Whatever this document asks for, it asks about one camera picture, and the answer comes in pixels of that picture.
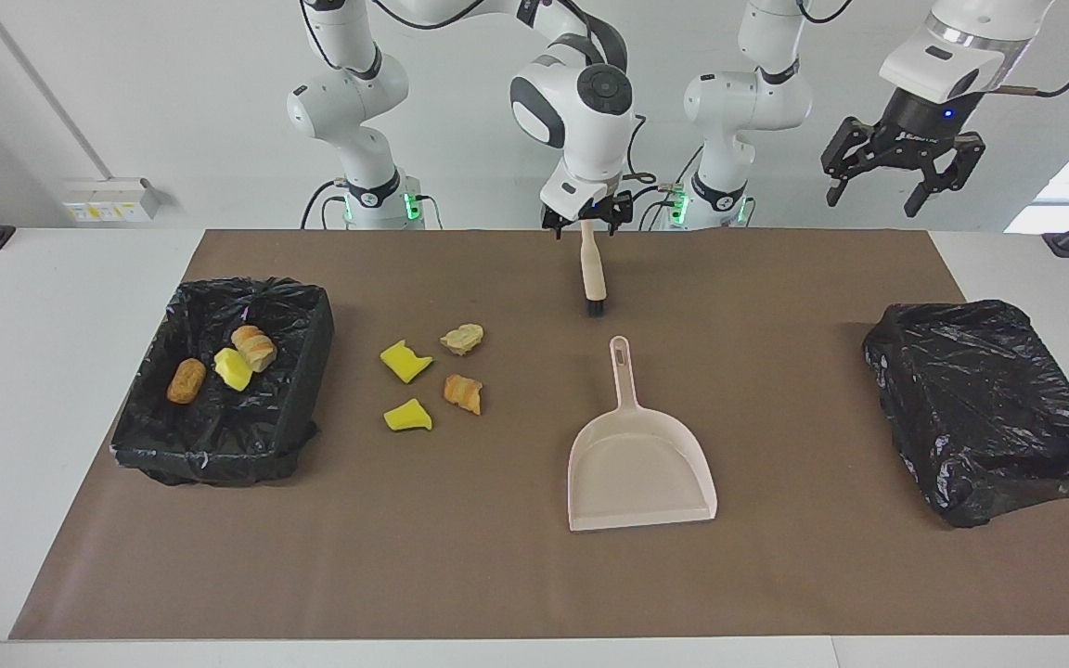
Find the beige plastic dustpan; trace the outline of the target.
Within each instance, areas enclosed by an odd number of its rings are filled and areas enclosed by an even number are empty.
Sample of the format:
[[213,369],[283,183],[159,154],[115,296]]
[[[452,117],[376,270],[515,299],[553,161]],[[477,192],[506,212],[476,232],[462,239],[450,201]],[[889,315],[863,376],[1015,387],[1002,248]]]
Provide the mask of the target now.
[[611,338],[608,353],[616,403],[570,448],[570,532],[715,521],[717,491],[699,439],[673,416],[641,405],[628,338]]

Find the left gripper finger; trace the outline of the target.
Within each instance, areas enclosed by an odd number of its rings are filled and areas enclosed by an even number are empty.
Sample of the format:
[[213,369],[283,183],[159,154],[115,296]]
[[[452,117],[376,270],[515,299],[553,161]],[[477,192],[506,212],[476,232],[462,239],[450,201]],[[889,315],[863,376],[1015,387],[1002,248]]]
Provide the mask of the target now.
[[[945,170],[938,171],[938,157],[951,153],[951,162]],[[975,166],[983,157],[985,141],[979,133],[962,133],[952,140],[952,145],[947,149],[942,147],[909,147],[905,149],[907,157],[912,160],[923,173],[921,181],[915,186],[912,193],[908,196],[904,204],[907,217],[915,217],[921,207],[933,195],[943,193],[946,190],[960,190],[966,186],[967,178],[971,177]]]
[[867,125],[857,116],[847,116],[820,155],[823,173],[831,178],[826,195],[828,207],[835,207],[845,195],[848,183],[877,169],[878,149],[874,143],[882,125]]

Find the brown paper table mat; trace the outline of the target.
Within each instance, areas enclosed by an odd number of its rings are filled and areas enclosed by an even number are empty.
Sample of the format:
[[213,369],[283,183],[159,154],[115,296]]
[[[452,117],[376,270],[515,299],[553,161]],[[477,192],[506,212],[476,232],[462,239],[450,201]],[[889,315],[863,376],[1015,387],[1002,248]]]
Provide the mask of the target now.
[[[1069,635],[1069,500],[952,529],[890,442],[861,343],[894,302],[961,299],[928,234],[747,229],[215,231],[186,276],[326,289],[336,333],[300,469],[171,487],[86,473],[14,639]],[[480,323],[458,356],[441,335]],[[567,525],[580,428],[638,397],[695,432],[715,521]],[[398,340],[433,363],[404,384]],[[441,395],[483,384],[479,416]],[[432,430],[382,415],[419,398]]]

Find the brown oval bread roll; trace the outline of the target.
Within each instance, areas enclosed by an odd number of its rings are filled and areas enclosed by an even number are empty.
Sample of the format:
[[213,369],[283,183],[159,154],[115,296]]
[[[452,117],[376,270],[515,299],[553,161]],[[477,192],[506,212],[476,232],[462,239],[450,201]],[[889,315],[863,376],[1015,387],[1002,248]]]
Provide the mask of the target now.
[[205,366],[199,359],[184,359],[175,368],[173,379],[167,384],[165,397],[174,405],[191,405],[199,397],[205,378]]

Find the orange striped bread piece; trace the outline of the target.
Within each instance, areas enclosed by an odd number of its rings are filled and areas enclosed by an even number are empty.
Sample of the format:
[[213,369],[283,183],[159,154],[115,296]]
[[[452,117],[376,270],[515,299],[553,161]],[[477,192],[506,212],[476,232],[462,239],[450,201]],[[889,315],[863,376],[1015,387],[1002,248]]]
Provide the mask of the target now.
[[449,375],[443,380],[441,395],[451,405],[479,416],[483,411],[483,384],[462,375]]

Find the black bag lined bin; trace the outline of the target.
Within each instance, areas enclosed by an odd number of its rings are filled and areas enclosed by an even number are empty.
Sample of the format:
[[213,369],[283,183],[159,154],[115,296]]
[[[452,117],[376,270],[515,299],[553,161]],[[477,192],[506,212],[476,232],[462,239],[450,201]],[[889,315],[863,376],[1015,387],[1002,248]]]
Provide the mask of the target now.
[[1013,304],[895,302],[862,342],[895,450],[939,519],[1069,498],[1069,379]]
[[[247,323],[272,338],[278,358],[238,392],[213,372],[213,356]],[[166,485],[288,478],[317,431],[313,414],[332,333],[329,296],[317,285],[285,277],[179,284],[124,399],[111,455]],[[191,405],[174,405],[167,384],[188,358],[205,366],[204,383]]]

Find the beige hand brush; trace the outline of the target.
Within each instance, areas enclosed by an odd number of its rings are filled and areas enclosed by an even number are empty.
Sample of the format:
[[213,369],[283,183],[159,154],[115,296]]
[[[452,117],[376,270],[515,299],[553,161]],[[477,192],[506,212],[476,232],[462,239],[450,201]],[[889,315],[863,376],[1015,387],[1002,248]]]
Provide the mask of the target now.
[[582,219],[578,224],[580,224],[580,271],[586,313],[589,317],[602,317],[605,314],[608,293],[593,220]]

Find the yellow and green sponge piece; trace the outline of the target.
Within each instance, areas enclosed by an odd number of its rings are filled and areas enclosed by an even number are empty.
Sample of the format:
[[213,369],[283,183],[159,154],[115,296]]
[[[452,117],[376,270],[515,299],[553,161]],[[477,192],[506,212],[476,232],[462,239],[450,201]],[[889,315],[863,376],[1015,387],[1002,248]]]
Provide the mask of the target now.
[[213,372],[229,389],[238,392],[249,388],[253,378],[253,369],[247,364],[241,352],[229,347],[221,348],[213,356]]

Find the white wall socket box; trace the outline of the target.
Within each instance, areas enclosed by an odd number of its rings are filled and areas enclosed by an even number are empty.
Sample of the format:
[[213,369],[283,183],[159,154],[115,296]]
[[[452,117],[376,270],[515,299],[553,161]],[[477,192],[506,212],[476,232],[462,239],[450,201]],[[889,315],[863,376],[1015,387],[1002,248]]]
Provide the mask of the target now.
[[62,207],[77,224],[153,223],[161,207],[160,195],[148,178],[69,178]]

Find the pale torn bread piece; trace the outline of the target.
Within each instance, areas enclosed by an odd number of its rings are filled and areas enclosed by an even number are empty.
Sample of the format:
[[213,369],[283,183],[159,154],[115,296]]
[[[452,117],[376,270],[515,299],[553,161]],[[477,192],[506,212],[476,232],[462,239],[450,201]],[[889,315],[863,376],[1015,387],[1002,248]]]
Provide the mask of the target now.
[[440,343],[449,353],[466,356],[483,342],[484,328],[480,323],[463,323],[448,333],[441,335]]

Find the pale striped croissant piece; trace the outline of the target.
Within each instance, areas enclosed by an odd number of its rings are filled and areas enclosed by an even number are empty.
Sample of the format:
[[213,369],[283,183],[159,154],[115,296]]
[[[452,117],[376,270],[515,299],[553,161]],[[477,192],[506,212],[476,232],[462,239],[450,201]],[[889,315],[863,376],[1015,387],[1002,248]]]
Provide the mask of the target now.
[[234,349],[249,366],[251,372],[262,373],[278,358],[278,346],[255,325],[243,325],[230,333]]

